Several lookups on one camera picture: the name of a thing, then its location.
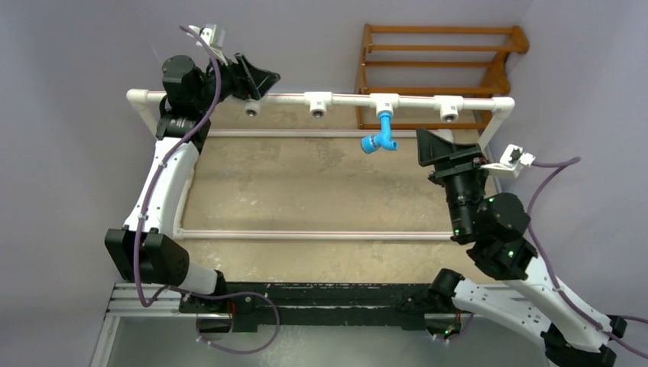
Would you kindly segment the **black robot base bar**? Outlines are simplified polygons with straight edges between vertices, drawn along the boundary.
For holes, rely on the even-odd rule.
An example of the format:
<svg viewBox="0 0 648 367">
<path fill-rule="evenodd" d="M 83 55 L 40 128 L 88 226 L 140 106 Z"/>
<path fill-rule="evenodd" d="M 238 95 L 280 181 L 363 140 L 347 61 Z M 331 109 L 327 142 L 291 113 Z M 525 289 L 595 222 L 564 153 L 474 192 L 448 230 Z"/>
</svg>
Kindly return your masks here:
<svg viewBox="0 0 648 367">
<path fill-rule="evenodd" d="M 459 333 L 470 320 L 425 283 L 281 283 L 227 281 L 214 299 L 188 295 L 179 311 L 221 314 L 236 333 L 273 326 L 395 326 L 431 334 Z"/>
</svg>

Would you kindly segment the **blue plastic water faucet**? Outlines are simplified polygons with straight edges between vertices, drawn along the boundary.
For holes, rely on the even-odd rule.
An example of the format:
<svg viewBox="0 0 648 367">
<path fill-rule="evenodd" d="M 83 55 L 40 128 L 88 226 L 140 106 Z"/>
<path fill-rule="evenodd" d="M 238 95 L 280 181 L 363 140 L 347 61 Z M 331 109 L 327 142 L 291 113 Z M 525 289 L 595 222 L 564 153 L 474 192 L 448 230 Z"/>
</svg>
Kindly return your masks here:
<svg viewBox="0 0 648 367">
<path fill-rule="evenodd" d="M 391 119 L 392 113 L 379 112 L 377 115 L 381 129 L 377 134 L 368 135 L 361 139 L 361 149 L 365 154 L 372 154 L 380 149 L 396 151 L 398 143 L 392 138 Z"/>
</svg>

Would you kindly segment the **white PVC pipe frame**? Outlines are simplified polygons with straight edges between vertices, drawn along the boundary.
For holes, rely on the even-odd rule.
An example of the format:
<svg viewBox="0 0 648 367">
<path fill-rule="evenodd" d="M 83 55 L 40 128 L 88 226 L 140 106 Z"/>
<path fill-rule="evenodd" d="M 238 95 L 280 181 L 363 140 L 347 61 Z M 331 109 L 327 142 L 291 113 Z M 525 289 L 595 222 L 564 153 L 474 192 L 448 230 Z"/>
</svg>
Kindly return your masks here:
<svg viewBox="0 0 648 367">
<path fill-rule="evenodd" d="M 401 108 L 423 108 L 439 111 L 442 128 L 458 117 L 460 111 L 486 111 L 491 114 L 484 132 L 478 139 L 485 149 L 502 122 L 514 110 L 514 99 L 497 96 L 486 99 L 461 96 L 400 96 L 394 93 L 335 94 L 331 92 L 270 93 L 261 100 L 248 100 L 245 112 L 257 115 L 264 104 L 305 105 L 314 117 L 322 117 L 329 106 L 364 107 L 379 112 Z M 336 130 L 209 130 L 209 137 L 226 138 L 354 138 L 363 139 L 359 131 Z M 139 234 L 158 229 L 172 239 L 234 239 L 234 240 L 365 240 L 365 241 L 449 241 L 450 232 L 334 232 L 334 231 L 227 231 L 188 230 L 180 226 L 186 198 L 193 182 L 194 167 L 199 152 L 196 145 L 184 137 L 162 138 L 155 145 L 150 172 L 124 224 Z"/>
</svg>

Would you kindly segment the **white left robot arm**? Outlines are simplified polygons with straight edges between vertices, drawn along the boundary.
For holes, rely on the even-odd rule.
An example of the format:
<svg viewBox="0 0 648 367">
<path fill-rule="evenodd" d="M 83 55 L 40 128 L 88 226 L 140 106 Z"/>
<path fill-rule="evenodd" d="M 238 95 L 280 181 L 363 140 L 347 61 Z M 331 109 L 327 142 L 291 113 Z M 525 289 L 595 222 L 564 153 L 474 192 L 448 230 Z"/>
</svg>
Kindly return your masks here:
<svg viewBox="0 0 648 367">
<path fill-rule="evenodd" d="M 174 225 L 186 184 L 203 150 L 216 104 L 232 97 L 259 101 L 280 81 L 280 74 L 255 67 L 243 54 L 201 70 L 186 55 L 162 66 L 164 91 L 128 92 L 148 106 L 157 102 L 160 118 L 155 149 L 143 190 L 124 224 L 109 229 L 104 243 L 126 281 L 161 284 L 198 294 L 210 313 L 225 308 L 228 292 L 218 286 L 221 273 L 191 260 L 173 240 Z"/>
</svg>

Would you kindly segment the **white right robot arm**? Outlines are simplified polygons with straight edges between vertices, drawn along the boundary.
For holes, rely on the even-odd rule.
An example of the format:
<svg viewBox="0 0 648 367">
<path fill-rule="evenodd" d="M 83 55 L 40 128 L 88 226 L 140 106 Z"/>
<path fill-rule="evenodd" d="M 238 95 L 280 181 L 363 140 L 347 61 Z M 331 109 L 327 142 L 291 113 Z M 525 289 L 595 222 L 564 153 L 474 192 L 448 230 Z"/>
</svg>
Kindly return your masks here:
<svg viewBox="0 0 648 367">
<path fill-rule="evenodd" d="M 476 313 L 526 337 L 556 366 L 612 366 L 609 342 L 621 339 L 626 320 L 595 310 L 551 272 L 543 252 L 525 233 L 530 216 L 512 193 L 486 196 L 490 164 L 477 144 L 455 144 L 425 128 L 416 130 L 418 161 L 445 190 L 452 241 L 489 278 L 521 300 L 487 291 L 466 276 L 442 269 L 429 290 L 431 305 Z"/>
</svg>

